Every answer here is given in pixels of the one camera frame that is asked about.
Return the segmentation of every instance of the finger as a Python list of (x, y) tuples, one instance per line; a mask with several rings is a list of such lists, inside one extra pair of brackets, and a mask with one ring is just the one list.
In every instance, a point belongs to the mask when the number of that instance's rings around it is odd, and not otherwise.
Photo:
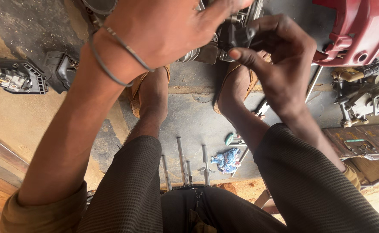
[(198, 12), (201, 31), (215, 31), (224, 20), (243, 8), (251, 5), (253, 0), (215, 0), (211, 6)]
[(266, 63), (256, 51), (246, 48), (233, 48), (228, 55), (244, 66), (252, 69), (259, 77), (268, 77), (273, 66)]
[(254, 28), (257, 31), (257, 35), (274, 31), (279, 37), (288, 42), (301, 41), (310, 37), (296, 22), (283, 14), (258, 18), (249, 23), (249, 27)]

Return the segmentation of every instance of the blue rag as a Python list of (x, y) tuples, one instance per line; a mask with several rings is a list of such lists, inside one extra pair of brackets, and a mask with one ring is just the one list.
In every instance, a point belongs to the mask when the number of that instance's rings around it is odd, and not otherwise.
[(222, 174), (231, 174), (241, 165), (238, 157), (240, 153), (241, 151), (238, 148), (233, 148), (224, 154), (218, 154), (212, 157), (211, 163), (216, 163), (218, 170)]

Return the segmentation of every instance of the red engine cover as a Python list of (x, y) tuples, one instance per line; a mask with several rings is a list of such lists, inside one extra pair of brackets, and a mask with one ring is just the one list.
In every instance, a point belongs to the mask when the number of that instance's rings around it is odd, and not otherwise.
[(325, 53), (316, 51), (320, 66), (364, 66), (379, 56), (379, 0), (313, 0), (336, 10)]

